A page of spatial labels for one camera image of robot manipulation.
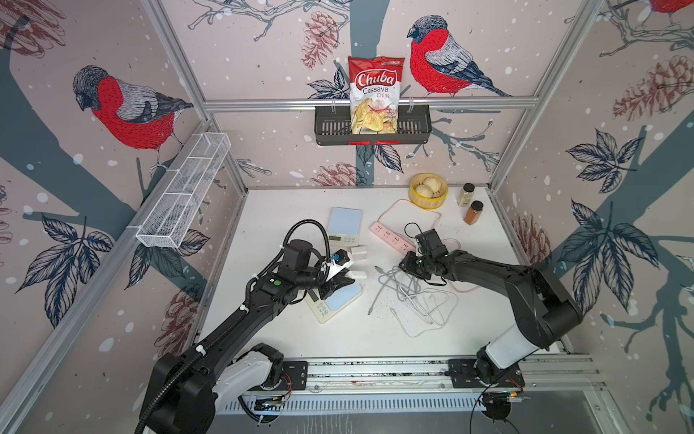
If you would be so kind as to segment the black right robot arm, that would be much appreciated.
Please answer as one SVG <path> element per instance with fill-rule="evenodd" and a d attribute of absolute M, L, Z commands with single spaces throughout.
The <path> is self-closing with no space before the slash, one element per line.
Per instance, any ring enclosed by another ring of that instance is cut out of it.
<path fill-rule="evenodd" d="M 583 322 L 577 302 L 547 265 L 511 265 L 448 251 L 435 230 L 417 235 L 416 241 L 417 250 L 399 263 L 406 274 L 426 282 L 436 276 L 472 283 L 510 302 L 514 324 L 476 354 L 476 377 L 486 386 L 497 385 L 522 359 L 549 349 Z"/>

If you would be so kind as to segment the light spice jar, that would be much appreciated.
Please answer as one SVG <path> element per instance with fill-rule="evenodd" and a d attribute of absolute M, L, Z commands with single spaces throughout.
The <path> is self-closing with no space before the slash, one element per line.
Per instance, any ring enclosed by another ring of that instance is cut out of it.
<path fill-rule="evenodd" d="M 457 203 L 460 207 L 466 207 L 473 202 L 475 195 L 475 185 L 472 183 L 466 183 L 460 191 Z"/>

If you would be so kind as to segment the red cassava chips bag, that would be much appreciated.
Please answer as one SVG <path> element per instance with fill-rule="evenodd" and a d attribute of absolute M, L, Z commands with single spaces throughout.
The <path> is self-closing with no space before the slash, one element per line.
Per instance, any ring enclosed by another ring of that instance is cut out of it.
<path fill-rule="evenodd" d="M 348 58 L 352 134 L 395 134 L 404 58 Z"/>

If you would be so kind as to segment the yellow rimmed wooden bowl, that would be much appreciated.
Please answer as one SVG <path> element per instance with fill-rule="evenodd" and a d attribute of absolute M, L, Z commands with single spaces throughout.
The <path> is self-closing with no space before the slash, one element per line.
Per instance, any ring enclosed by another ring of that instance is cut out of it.
<path fill-rule="evenodd" d="M 435 210 L 440 208 L 448 195 L 446 181 L 434 174 L 418 174 L 410 181 L 408 199 L 412 204 L 425 209 Z"/>

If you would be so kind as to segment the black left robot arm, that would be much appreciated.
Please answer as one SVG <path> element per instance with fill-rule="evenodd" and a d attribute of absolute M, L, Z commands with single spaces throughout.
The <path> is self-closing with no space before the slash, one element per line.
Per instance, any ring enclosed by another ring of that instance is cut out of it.
<path fill-rule="evenodd" d="M 310 293 L 327 299 L 338 289 L 354 284 L 344 250 L 318 252 L 310 242 L 293 234 L 300 227 L 316 227 L 325 242 L 320 222 L 304 219 L 287 232 L 278 255 L 245 287 L 240 306 L 211 334 L 180 356 L 165 354 L 153 368 L 135 431 L 144 433 L 204 433 L 218 410 L 254 387 L 280 383 L 284 356 L 270 345 L 249 351 L 249 340 Z"/>

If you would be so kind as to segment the bun in bowl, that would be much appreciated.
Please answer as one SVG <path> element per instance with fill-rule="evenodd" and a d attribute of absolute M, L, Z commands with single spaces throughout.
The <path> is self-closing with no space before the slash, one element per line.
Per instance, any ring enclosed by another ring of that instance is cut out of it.
<path fill-rule="evenodd" d="M 417 186 L 415 188 L 415 192 L 423 198 L 432 198 L 434 196 L 434 192 L 426 184 L 420 184 Z"/>
<path fill-rule="evenodd" d="M 442 186 L 440 180 L 434 176 L 427 177 L 423 181 L 423 184 L 425 184 L 433 193 L 439 192 Z"/>

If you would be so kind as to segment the brown spice jar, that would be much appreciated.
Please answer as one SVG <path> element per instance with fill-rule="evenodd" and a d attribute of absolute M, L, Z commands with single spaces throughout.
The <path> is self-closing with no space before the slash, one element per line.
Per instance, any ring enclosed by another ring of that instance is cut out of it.
<path fill-rule="evenodd" d="M 484 211 L 484 204 L 481 201 L 473 201 L 467 209 L 466 216 L 464 217 L 464 222 L 468 225 L 475 224 L 482 212 Z"/>

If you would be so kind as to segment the blue-top kitchen scale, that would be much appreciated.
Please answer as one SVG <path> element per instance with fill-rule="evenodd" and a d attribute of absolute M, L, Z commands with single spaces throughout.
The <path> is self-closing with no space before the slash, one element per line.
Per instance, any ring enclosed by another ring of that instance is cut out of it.
<path fill-rule="evenodd" d="M 328 239 L 335 244 L 356 246 L 360 241 L 363 211 L 334 207 L 328 222 Z"/>
<path fill-rule="evenodd" d="M 317 321 L 320 324 L 325 324 L 348 305 L 352 304 L 361 294 L 363 294 L 363 287 L 359 283 L 338 289 L 327 299 L 319 298 L 318 293 L 311 289 L 308 292 L 305 303 L 307 303 Z"/>

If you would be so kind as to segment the white mesh wall shelf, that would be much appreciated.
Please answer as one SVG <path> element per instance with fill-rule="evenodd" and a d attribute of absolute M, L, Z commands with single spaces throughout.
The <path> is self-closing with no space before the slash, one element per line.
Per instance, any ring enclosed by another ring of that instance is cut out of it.
<path fill-rule="evenodd" d="M 136 237 L 147 248 L 179 248 L 231 148 L 228 136 L 205 132 L 158 198 Z"/>

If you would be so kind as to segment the pink power strip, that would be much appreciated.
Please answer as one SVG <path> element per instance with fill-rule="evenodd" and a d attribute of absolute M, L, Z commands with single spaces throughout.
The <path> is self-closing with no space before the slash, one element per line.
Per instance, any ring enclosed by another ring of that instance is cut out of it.
<path fill-rule="evenodd" d="M 417 247 L 410 238 L 395 233 L 381 222 L 374 222 L 370 227 L 370 232 L 403 256 L 409 252 L 417 252 Z"/>

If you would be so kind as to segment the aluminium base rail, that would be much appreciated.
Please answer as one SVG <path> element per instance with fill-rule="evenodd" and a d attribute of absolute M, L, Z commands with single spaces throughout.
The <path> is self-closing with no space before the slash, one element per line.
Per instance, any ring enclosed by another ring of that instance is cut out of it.
<path fill-rule="evenodd" d="M 473 392 L 477 381 L 472 356 L 372 356 L 287 358 L 292 394 Z M 603 374 L 590 356 L 535 354 L 520 361 L 495 388 L 523 392 L 600 391 Z"/>

